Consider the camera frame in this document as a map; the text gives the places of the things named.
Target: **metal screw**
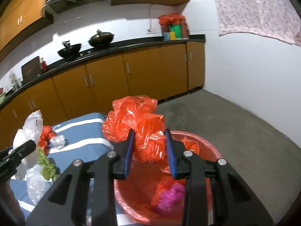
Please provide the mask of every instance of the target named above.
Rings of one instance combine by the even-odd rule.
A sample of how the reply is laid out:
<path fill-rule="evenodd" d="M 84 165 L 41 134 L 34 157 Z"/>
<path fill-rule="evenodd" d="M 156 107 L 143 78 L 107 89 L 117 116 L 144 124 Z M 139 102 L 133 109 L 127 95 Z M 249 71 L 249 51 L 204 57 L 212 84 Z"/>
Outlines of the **metal screw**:
<path fill-rule="evenodd" d="M 115 155 L 116 155 L 115 151 L 109 151 L 108 154 L 107 154 L 107 156 L 110 157 L 110 158 L 114 157 Z"/>
<path fill-rule="evenodd" d="M 217 162 L 218 162 L 221 166 L 227 164 L 227 161 L 226 161 L 225 159 L 219 159 Z"/>
<path fill-rule="evenodd" d="M 190 156 L 192 156 L 192 152 L 190 151 L 190 150 L 185 150 L 184 152 L 183 152 L 183 155 L 184 156 L 186 156 L 186 157 L 190 157 Z"/>
<path fill-rule="evenodd" d="M 80 159 L 73 161 L 73 165 L 75 165 L 76 167 L 78 167 L 81 164 L 82 164 L 82 160 L 80 160 Z"/>

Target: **wok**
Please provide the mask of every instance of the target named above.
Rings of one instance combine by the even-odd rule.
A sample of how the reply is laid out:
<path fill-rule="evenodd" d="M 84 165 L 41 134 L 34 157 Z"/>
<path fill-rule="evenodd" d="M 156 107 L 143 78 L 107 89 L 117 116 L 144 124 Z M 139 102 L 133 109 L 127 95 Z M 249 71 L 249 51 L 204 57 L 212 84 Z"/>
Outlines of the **wok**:
<path fill-rule="evenodd" d="M 88 43 L 92 47 L 101 47 L 101 46 L 106 46 L 109 45 L 110 42 L 113 40 L 114 35 L 109 32 L 101 32 L 100 30 L 96 31 L 97 34 L 92 36 Z"/>
<path fill-rule="evenodd" d="M 58 55 L 62 58 L 71 58 L 78 54 L 82 44 L 74 44 L 70 46 L 70 41 L 63 41 L 62 44 L 65 48 L 58 51 Z"/>

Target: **bubble wrap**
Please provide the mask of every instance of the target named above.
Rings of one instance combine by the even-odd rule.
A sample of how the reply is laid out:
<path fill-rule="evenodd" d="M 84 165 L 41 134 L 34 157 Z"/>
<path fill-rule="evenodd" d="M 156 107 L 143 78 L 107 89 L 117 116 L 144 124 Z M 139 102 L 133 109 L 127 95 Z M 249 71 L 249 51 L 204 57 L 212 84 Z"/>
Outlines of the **bubble wrap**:
<path fill-rule="evenodd" d="M 29 199 L 32 201 L 32 203 L 34 203 L 34 205 L 38 204 L 39 200 L 52 185 L 52 182 L 47 181 L 40 174 L 42 168 L 43 167 L 37 163 L 26 172 L 27 193 Z"/>

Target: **wall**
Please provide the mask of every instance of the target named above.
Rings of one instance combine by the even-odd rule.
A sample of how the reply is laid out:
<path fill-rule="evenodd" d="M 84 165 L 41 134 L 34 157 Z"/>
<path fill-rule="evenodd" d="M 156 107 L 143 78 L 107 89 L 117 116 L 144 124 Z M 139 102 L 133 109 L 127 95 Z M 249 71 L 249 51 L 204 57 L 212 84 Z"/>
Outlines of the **wall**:
<path fill-rule="evenodd" d="M 301 48 L 237 33 L 219 37 L 214 0 L 178 7 L 191 34 L 206 34 L 205 86 L 251 111 L 301 147 Z"/>
<path fill-rule="evenodd" d="M 97 29 L 113 33 L 113 42 L 161 36 L 157 18 L 175 12 L 176 8 L 153 5 L 150 9 L 153 33 L 149 34 L 149 7 L 149 4 L 110 6 L 109 1 L 101 1 L 55 15 L 54 24 L 22 42 L 0 63 L 0 87 L 8 88 L 11 70 L 22 77 L 21 66 L 36 56 L 44 57 L 47 64 L 61 59 L 57 51 L 63 48 L 62 41 L 82 43 L 81 50 L 91 48 L 88 40 Z"/>

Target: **white plastic bag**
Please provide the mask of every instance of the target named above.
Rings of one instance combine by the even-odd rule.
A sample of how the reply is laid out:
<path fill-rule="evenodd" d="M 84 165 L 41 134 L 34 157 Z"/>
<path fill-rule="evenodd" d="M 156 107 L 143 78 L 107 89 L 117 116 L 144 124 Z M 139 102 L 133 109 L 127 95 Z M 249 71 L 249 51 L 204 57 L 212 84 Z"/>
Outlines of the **white plastic bag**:
<path fill-rule="evenodd" d="M 28 140 L 35 141 L 36 145 L 39 143 L 43 129 L 43 119 L 40 111 L 31 113 L 25 120 L 22 129 L 17 131 L 13 142 L 13 149 L 21 146 Z M 33 167 L 37 163 L 38 153 L 37 150 L 26 156 L 22 163 L 17 167 L 17 173 L 15 174 L 16 179 L 23 180 L 26 175 L 26 170 Z"/>

